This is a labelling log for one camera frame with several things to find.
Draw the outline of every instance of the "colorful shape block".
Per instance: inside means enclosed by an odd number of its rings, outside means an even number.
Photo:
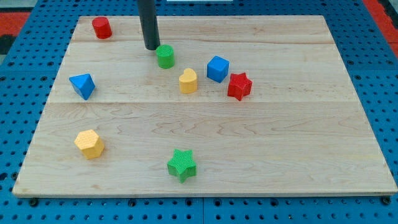
[[[86,159],[99,157],[104,150],[104,143],[94,130],[80,132],[75,139],[76,146]]]
[[[112,36],[111,25],[109,24],[108,18],[99,16],[93,19],[92,22],[95,35],[99,39],[107,39]]]
[[[214,56],[207,64],[207,77],[221,83],[228,74],[229,61]]]
[[[181,151],[174,149],[174,156],[167,163],[170,175],[178,177],[180,183],[184,183],[188,177],[197,174],[197,165],[192,159],[192,150]]]
[[[233,96],[239,101],[251,91],[252,81],[248,79],[246,73],[231,74],[228,85],[228,96]]]
[[[179,81],[182,93],[193,93],[198,90],[197,74],[192,68],[184,69],[184,73],[180,75]]]
[[[174,66],[174,50],[172,46],[164,44],[156,48],[157,64],[160,68],[171,68]]]
[[[77,75],[70,77],[73,89],[77,94],[79,94],[83,99],[87,100],[91,93],[93,92],[95,85],[90,74]]]

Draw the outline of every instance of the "perforated blue surface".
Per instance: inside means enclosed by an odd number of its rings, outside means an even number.
[[[160,15],[321,14],[398,176],[398,61],[361,1],[166,4]],[[398,197],[18,199],[14,178],[79,16],[137,15],[133,0],[40,0],[0,67],[0,223],[398,223]]]

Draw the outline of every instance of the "blue cube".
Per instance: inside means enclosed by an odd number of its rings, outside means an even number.
[[[229,61],[214,56],[207,64],[207,77],[221,83],[228,74]]]
[[[70,77],[69,81],[71,82],[73,89],[75,89],[76,93],[85,100],[90,97],[95,88],[93,79],[91,78],[90,74]]]

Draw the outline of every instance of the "wooden board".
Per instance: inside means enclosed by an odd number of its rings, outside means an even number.
[[[397,186],[322,16],[159,17],[175,49],[164,70],[138,17],[109,17],[98,40],[81,17],[13,192],[18,197],[302,197],[389,195]],[[214,55],[246,72],[252,93],[227,97],[205,75]],[[184,68],[198,91],[183,95]],[[91,73],[88,101],[68,77]],[[94,129],[105,150],[73,141]],[[197,176],[168,175],[173,150],[193,149]]]

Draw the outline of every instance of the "red surface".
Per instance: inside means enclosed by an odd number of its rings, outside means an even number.
[[[363,0],[363,3],[368,8],[396,57],[398,57],[398,30],[392,24],[391,18],[384,12],[383,5],[377,0]]]
[[[100,39],[106,39],[112,36],[111,25],[106,17],[99,16],[93,19],[95,35]]]
[[[0,12],[0,36],[18,36],[29,15],[30,12]]]
[[[248,79],[246,73],[231,74],[231,79],[228,85],[228,96],[233,96],[239,101],[244,96],[250,94],[252,81]]]

